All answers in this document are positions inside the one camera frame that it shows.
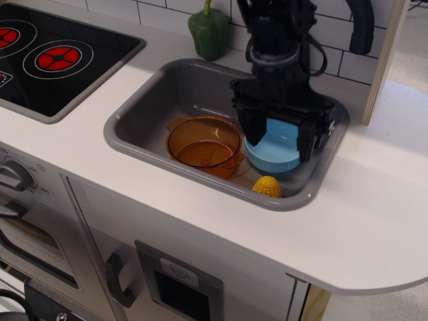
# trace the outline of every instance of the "sink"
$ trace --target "sink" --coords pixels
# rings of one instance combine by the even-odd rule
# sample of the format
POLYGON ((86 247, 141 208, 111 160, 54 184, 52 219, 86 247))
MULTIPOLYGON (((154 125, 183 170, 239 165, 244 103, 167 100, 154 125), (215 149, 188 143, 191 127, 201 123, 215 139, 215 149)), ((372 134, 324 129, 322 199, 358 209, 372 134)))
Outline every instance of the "sink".
MULTIPOLYGON (((233 90, 229 88, 229 82, 246 76, 248 74, 201 60, 173 61, 157 71, 109 117, 104 138, 118 152, 254 205, 273 211, 303 207, 316 196, 349 126, 348 112, 338 102, 335 102, 333 133, 322 140, 309 162, 286 173, 264 173, 245 158, 226 181, 172 160, 168 154, 167 124, 179 116, 219 116, 234 123, 242 134, 237 112, 232 106, 233 90), (274 176, 280 182, 282 198, 251 190, 265 175, 274 176)), ((241 151, 245 154, 244 144, 241 151)))

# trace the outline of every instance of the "toy pepper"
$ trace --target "toy pepper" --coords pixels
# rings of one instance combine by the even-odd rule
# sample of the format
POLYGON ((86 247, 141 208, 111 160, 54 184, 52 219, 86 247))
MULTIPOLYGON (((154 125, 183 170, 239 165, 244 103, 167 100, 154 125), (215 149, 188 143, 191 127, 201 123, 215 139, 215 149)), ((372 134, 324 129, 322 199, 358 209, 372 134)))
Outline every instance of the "toy pepper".
POLYGON ((210 8, 211 0, 205 1, 204 10, 190 16, 188 26, 195 42, 196 53, 205 60, 213 61, 226 52, 228 17, 210 8))

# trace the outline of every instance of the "knob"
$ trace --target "knob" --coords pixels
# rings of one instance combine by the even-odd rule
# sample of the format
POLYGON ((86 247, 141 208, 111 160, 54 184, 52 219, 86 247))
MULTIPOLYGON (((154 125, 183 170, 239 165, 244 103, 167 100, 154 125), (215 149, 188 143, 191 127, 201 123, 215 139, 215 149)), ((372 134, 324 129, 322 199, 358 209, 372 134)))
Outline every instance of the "knob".
POLYGON ((9 160, 0 167, 0 185, 22 192, 32 184, 31 175, 17 162, 9 160))

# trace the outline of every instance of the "orange pot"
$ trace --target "orange pot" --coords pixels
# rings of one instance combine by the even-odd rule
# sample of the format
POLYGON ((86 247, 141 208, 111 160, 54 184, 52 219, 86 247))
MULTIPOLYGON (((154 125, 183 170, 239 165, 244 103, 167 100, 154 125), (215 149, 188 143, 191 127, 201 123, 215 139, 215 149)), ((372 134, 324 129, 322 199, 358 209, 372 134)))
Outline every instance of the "orange pot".
POLYGON ((222 179, 229 179, 245 158, 242 139, 228 120, 214 116, 180 116, 168 126, 171 158, 222 179))

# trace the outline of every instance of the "blue bowl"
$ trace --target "blue bowl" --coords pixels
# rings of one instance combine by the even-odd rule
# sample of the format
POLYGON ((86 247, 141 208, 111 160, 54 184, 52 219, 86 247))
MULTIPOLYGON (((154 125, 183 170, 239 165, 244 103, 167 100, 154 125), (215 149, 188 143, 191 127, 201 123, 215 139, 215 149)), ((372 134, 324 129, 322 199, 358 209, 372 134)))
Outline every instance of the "blue bowl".
POLYGON ((297 126, 281 120, 268 119, 266 134, 256 146, 251 145, 245 138, 247 158, 262 171, 288 172, 300 164, 298 136, 297 126))

